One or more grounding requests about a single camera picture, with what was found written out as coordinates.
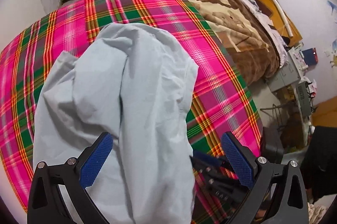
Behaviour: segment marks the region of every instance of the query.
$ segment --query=white tube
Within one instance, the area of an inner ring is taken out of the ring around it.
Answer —
[[[290,26],[289,26],[289,21],[288,21],[287,17],[285,16],[285,13],[284,13],[282,7],[281,7],[280,4],[277,2],[277,0],[272,0],[272,1],[273,1],[274,4],[276,5],[276,8],[278,9],[278,11],[279,11],[279,13],[280,13],[280,15],[281,15],[281,18],[282,18],[282,20],[283,20],[283,22],[284,22],[284,26],[285,26],[285,28],[286,28],[286,30],[287,30],[287,32],[288,32],[289,37],[292,38],[294,35],[293,35],[293,32],[292,32],[292,30],[291,30],[291,28],[290,28]]]

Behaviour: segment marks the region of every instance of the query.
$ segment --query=patterned blanket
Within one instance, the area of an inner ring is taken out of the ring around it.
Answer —
[[[247,85],[269,78],[280,66],[270,36],[240,0],[188,0],[232,56]]]
[[[262,124],[244,80],[206,21],[187,0],[79,0],[18,35],[0,53],[0,155],[24,210],[33,178],[34,113],[58,55],[81,56],[104,25],[145,23],[170,32],[199,66],[187,135],[194,149],[223,154],[220,138],[232,131],[259,154]],[[220,223],[229,212],[195,173],[193,223]]]

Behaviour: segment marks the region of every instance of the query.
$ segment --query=plaid bedsheet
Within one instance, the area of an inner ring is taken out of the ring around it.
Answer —
[[[187,0],[79,0],[37,21],[0,53],[0,155],[24,210],[33,178],[34,113],[58,55],[81,56],[104,25],[145,23],[170,32],[199,66],[187,135],[193,149],[223,154],[221,135],[232,131],[259,154],[262,123],[235,65]],[[220,223],[229,207],[203,189],[195,173],[193,223]]]

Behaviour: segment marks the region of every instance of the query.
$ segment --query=wooden headboard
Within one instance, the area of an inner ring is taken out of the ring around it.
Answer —
[[[275,3],[272,0],[258,0],[260,1],[264,7],[267,9],[266,15],[269,16],[269,18],[272,20],[274,27],[278,30],[281,36],[285,36],[290,38],[290,44],[289,46],[294,46],[296,45],[299,41],[302,40],[302,36],[295,27],[294,23],[291,21],[291,19],[286,15],[288,21],[289,21],[289,26],[293,32],[293,37],[290,37],[288,35],[287,30],[284,27],[284,22],[281,18],[280,12],[278,11]]]

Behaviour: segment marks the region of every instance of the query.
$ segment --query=blue gripper pad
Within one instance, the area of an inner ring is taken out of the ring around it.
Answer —
[[[209,154],[202,153],[196,150],[193,150],[193,157],[202,160],[203,162],[215,166],[215,167],[220,167],[221,166],[221,161],[218,160],[217,158],[210,156]]]
[[[107,133],[96,146],[80,170],[80,184],[83,188],[92,186],[104,162],[112,150],[113,138]]]
[[[241,185],[253,188],[253,169],[227,133],[221,137],[221,146]]]

